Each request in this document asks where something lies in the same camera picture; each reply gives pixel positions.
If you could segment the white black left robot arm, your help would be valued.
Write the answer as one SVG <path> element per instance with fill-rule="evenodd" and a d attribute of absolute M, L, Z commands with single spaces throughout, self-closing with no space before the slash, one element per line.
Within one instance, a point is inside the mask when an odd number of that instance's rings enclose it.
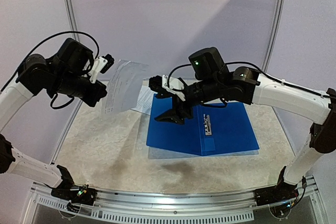
<path fill-rule="evenodd" d="M 110 54 L 94 56 L 80 42 L 67 38 L 51 57 L 31 53 L 19 65 L 13 78 L 1 89 L 1 129 L 19 109 L 45 90 L 55 100 L 59 94 L 71 100 L 79 98 L 94 107 L 107 95 L 107 87 L 98 80 L 114 64 Z M 1 173 L 12 173 L 55 188 L 67 200 L 78 195 L 78 188 L 68 170 L 29 157 L 1 136 Z"/>

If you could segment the white printed paper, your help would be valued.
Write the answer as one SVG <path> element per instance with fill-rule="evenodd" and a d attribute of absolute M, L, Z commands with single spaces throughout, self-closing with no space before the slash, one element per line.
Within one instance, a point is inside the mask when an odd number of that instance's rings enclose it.
<path fill-rule="evenodd" d="M 101 115 L 108 117 L 135 108 L 149 65 L 118 59 L 112 67 Z"/>
<path fill-rule="evenodd" d="M 142 86 L 136 107 L 132 108 L 132 110 L 142 114 L 150 115 L 154 94 L 155 92 L 152 91 L 148 86 Z"/>

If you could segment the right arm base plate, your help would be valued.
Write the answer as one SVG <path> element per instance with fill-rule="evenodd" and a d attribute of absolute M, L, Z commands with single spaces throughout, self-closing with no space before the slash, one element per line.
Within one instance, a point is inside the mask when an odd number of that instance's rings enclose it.
<path fill-rule="evenodd" d="M 297 185 L 290 185 L 285 182 L 279 182 L 275 186 L 260 188 L 254 190 L 254 199 L 258 206 L 273 204 L 284 200 L 295 198 L 294 202 L 290 202 L 287 208 L 296 206 L 303 198 L 306 192 L 307 182 L 302 181 L 303 193 L 299 197 Z"/>

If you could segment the blue plastic folder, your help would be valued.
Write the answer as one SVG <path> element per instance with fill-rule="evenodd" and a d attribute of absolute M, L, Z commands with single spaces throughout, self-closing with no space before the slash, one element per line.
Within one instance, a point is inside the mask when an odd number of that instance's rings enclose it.
<path fill-rule="evenodd" d="M 210 108 L 195 106 L 194 117 L 183 125 L 154 119 L 171 107 L 171 98 L 153 98 L 147 146 L 196 156 L 258 153 L 257 138 L 243 103 L 230 102 L 225 108 L 217 103 Z"/>

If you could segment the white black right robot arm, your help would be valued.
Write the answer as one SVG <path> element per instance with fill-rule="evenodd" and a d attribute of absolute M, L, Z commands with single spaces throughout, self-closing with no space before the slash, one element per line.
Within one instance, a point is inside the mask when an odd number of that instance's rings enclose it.
<path fill-rule="evenodd" d="M 189 56 L 196 82 L 188 85 L 171 74 L 154 76 L 149 88 L 159 98 L 172 98 L 172 108 L 158 115 L 158 122 L 184 124 L 193 117 L 193 107 L 219 99 L 244 104 L 267 105 L 310 119 L 309 139 L 298 156 L 285 166 L 271 190 L 276 201 L 284 200 L 297 187 L 304 174 L 324 154 L 335 150 L 335 91 L 315 91 L 280 80 L 252 63 L 237 62 L 228 69 L 215 47 L 201 49 Z"/>

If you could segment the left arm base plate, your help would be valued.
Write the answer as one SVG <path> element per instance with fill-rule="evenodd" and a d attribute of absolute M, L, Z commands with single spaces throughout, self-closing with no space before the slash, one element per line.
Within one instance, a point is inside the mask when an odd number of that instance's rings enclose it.
<path fill-rule="evenodd" d="M 93 206 L 96 201 L 98 191 L 88 185 L 72 186 L 70 189 L 53 188 L 51 195 L 53 197 L 71 201 L 72 204 L 84 204 Z"/>

